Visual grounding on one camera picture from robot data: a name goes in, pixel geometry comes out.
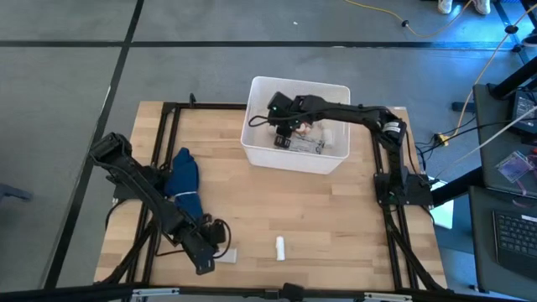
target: gray floor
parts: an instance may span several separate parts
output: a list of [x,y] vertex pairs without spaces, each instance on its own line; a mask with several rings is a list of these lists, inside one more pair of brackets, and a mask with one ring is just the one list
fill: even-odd
[[[135,3],[1,1],[0,40],[123,40]],[[421,33],[430,33],[454,17],[438,14],[435,2],[390,0],[382,5],[409,19]],[[512,21],[524,12],[518,3],[504,3],[503,7]],[[525,19],[520,24],[521,32],[531,29],[528,22]],[[484,17],[469,7],[452,28],[426,41],[498,42],[503,35],[494,8]],[[342,0],[147,1],[134,39],[420,40],[391,16]],[[40,286],[118,53],[116,48],[0,48],[0,183],[35,193],[30,204],[6,199],[0,205],[1,291]],[[199,102],[245,102],[254,76],[276,76],[348,86],[353,104],[405,106],[414,136],[426,142],[432,133],[456,126],[458,114],[451,112],[450,104],[464,101],[491,53],[446,49],[131,49],[106,132],[129,135],[140,101],[185,101],[194,92]],[[498,82],[521,65],[518,55],[500,51],[482,82]],[[436,175],[476,146],[475,133],[452,141],[449,148],[435,151],[428,173]],[[478,165],[478,156],[471,157],[442,178],[452,180]],[[96,169],[91,176],[61,286],[93,280],[113,190],[104,175]],[[467,262],[458,254],[447,257],[448,253],[442,252],[448,284],[467,292],[461,284],[472,280],[457,273]]]

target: blue towel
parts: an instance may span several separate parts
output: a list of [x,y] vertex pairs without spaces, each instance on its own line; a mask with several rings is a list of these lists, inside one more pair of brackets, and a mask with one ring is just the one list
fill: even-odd
[[200,187],[198,165],[190,155],[187,148],[181,148],[173,160],[173,172],[164,186],[164,193],[175,196],[175,206],[189,213],[195,220],[203,216],[200,196],[197,191]]

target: wooden tabletop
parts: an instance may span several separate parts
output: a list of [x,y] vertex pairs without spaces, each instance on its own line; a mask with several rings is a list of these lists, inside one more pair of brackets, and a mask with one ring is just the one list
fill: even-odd
[[[139,105],[130,142],[140,164],[149,164],[151,159],[162,105]],[[409,122],[405,108],[392,111]],[[198,276],[184,254],[158,257],[151,284],[281,288],[287,282],[308,289],[394,289],[383,215],[375,202],[369,131],[351,125],[349,157],[329,175],[307,174],[250,165],[240,143],[243,119],[243,110],[183,109],[174,151],[186,147],[195,157],[203,209],[230,225],[237,263],[217,263],[216,271]],[[171,115],[164,144],[170,124]],[[408,132],[414,146],[410,127]],[[411,156],[418,164],[414,147]],[[96,281],[108,276],[132,246],[140,205],[139,200],[129,200],[113,213]],[[430,217],[418,206],[405,210],[414,253],[436,282],[446,286]],[[283,262],[276,261],[277,236],[285,240]],[[171,250],[162,240],[159,251]],[[399,255],[408,286],[404,256],[400,251]],[[144,259],[142,252],[137,280]]]

